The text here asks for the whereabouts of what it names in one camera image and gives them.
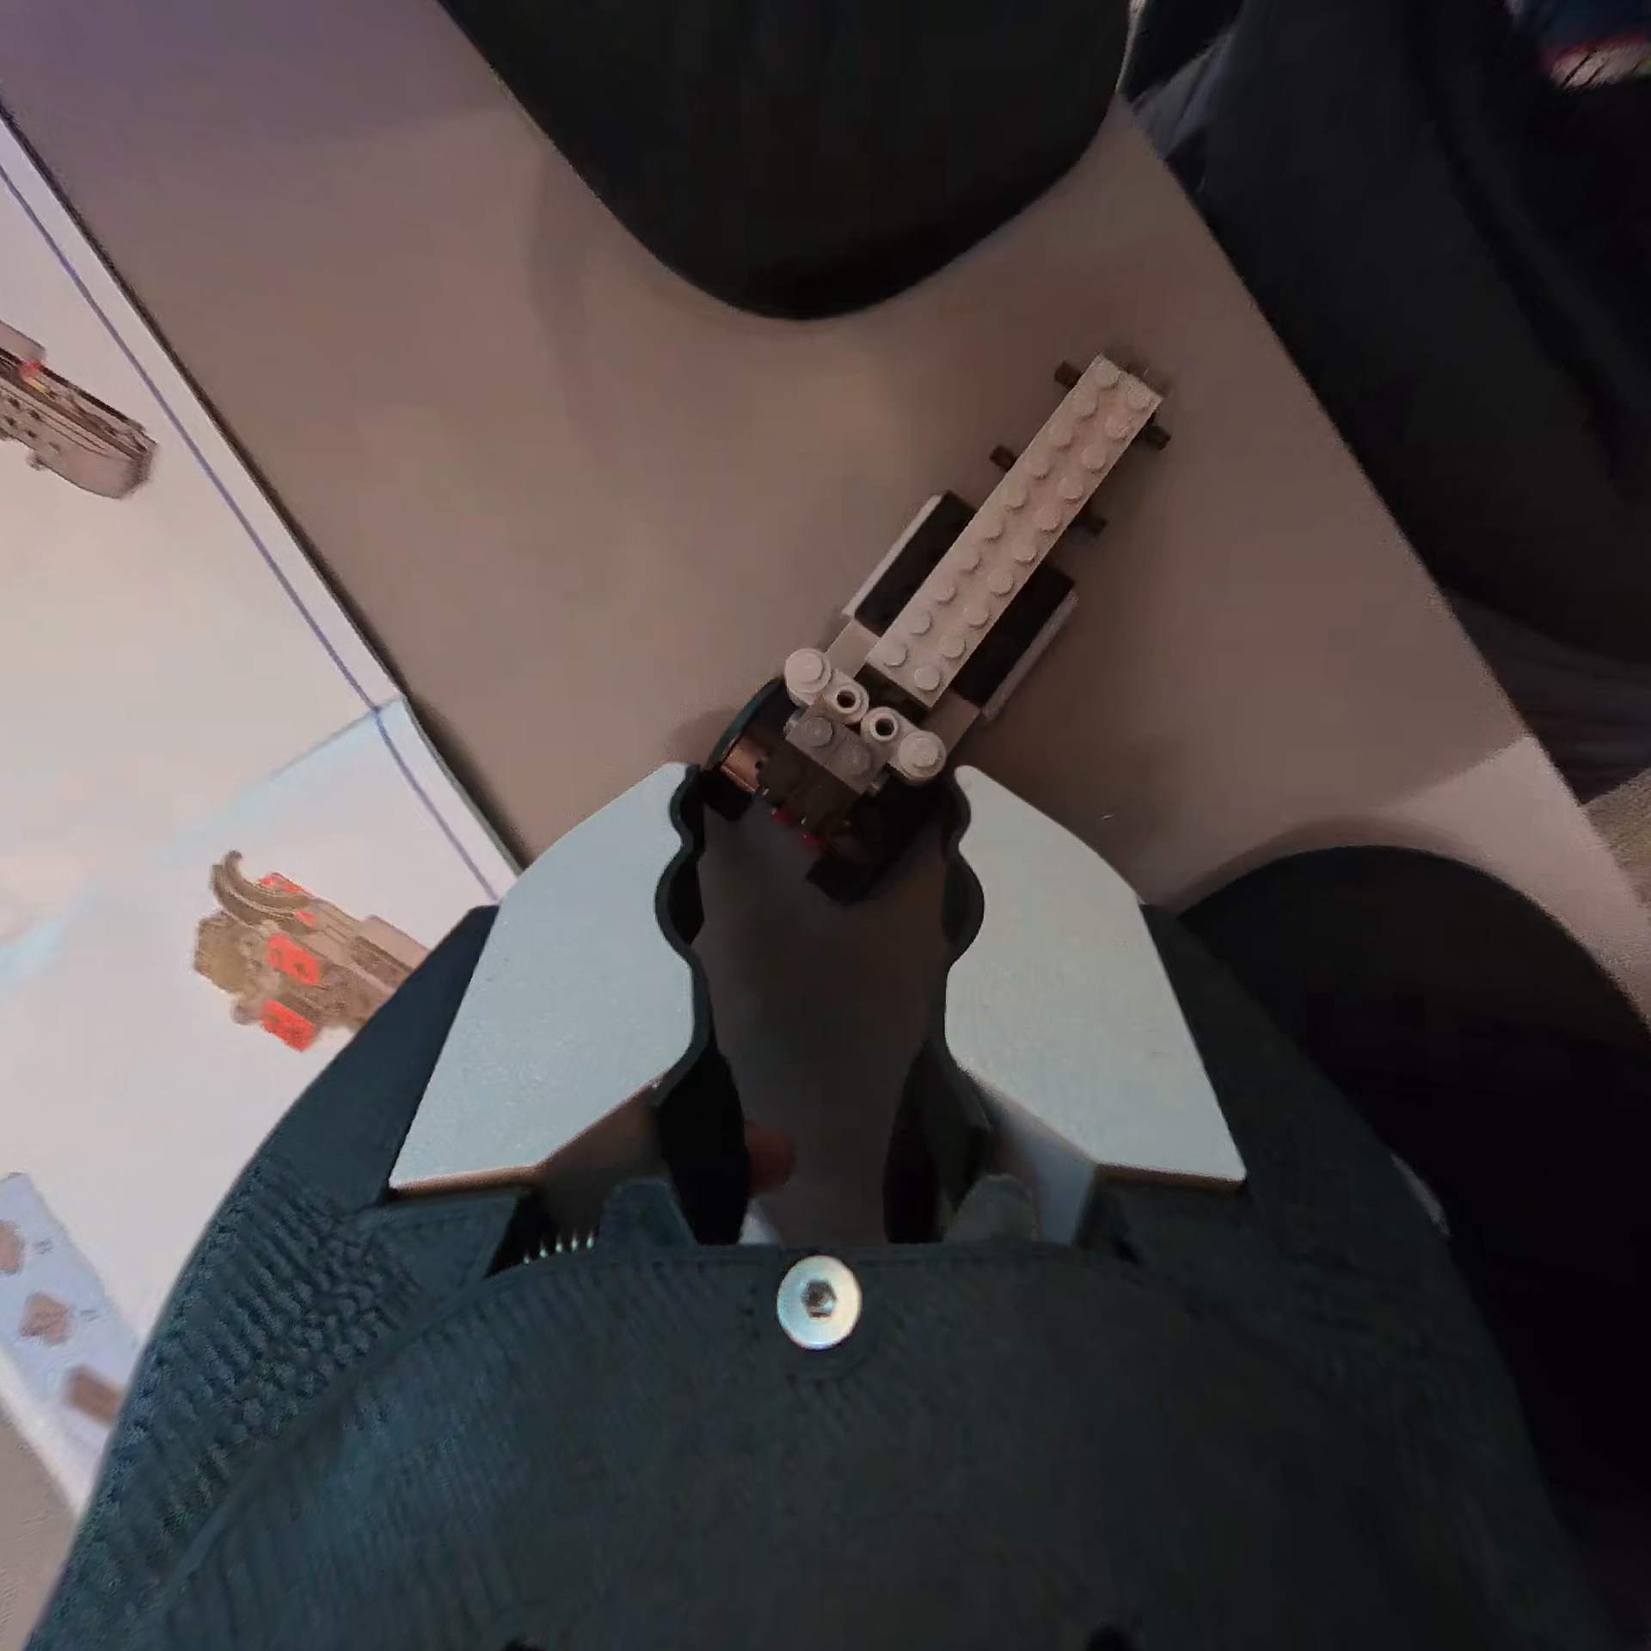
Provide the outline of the black cushion pad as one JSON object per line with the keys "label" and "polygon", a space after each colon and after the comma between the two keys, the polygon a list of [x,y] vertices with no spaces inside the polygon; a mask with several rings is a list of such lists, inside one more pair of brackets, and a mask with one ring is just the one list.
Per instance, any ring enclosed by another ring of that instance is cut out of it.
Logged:
{"label": "black cushion pad", "polygon": [[651,259],[760,318],[891,300],[1102,126],[1122,3],[445,3]]}

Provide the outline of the person's printed black shirt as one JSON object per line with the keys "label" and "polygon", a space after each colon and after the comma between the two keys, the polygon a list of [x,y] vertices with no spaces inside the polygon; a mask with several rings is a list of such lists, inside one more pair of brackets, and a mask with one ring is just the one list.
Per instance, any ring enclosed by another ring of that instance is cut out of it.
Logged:
{"label": "person's printed black shirt", "polygon": [[1566,93],[1648,75],[1646,3],[1543,3],[1523,13],[1543,71]]}

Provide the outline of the person's black pants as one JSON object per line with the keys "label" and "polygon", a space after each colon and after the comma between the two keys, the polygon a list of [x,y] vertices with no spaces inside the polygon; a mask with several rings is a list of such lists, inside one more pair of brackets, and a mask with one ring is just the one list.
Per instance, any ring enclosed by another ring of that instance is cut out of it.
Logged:
{"label": "person's black pants", "polygon": [[1648,81],[1529,5],[1138,5],[1124,95],[1572,795],[1646,774]]}

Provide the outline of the grey black toy brick model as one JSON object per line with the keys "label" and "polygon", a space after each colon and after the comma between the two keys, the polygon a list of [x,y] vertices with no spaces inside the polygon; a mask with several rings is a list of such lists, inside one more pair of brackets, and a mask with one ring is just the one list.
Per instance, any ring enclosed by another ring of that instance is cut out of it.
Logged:
{"label": "grey black toy brick model", "polygon": [[960,746],[1001,715],[1075,609],[1057,566],[1097,537],[1124,457],[1161,451],[1159,390],[1108,357],[1055,371],[1061,400],[1022,449],[995,449],[981,506],[917,510],[821,646],[795,648],[699,768],[703,807],[760,809],[811,846],[807,883],[870,897],[940,807]]}

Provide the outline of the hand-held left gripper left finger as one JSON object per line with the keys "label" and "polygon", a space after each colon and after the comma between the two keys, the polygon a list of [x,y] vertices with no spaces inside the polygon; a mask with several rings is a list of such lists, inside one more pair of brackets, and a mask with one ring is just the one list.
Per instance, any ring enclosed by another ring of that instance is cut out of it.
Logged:
{"label": "hand-held left gripper left finger", "polygon": [[668,762],[498,903],[386,1190],[602,1202],[715,1139],[696,772]]}

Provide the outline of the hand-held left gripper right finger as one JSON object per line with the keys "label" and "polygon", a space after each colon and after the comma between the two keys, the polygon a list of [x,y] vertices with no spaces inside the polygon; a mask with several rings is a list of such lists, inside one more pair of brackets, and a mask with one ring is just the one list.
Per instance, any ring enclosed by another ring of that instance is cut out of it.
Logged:
{"label": "hand-held left gripper right finger", "polygon": [[1102,1182],[1233,1194],[1245,1165],[1145,922],[1093,848],[973,768],[952,774],[964,897],[942,1047],[983,1104],[989,1175],[1073,1243]]}

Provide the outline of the brick instruction booklet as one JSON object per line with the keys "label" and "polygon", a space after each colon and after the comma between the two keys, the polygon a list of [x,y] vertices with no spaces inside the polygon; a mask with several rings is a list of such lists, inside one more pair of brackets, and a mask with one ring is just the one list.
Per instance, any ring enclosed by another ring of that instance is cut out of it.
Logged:
{"label": "brick instruction booklet", "polygon": [[3,126],[3,1421],[72,1503],[181,1263],[516,877]]}

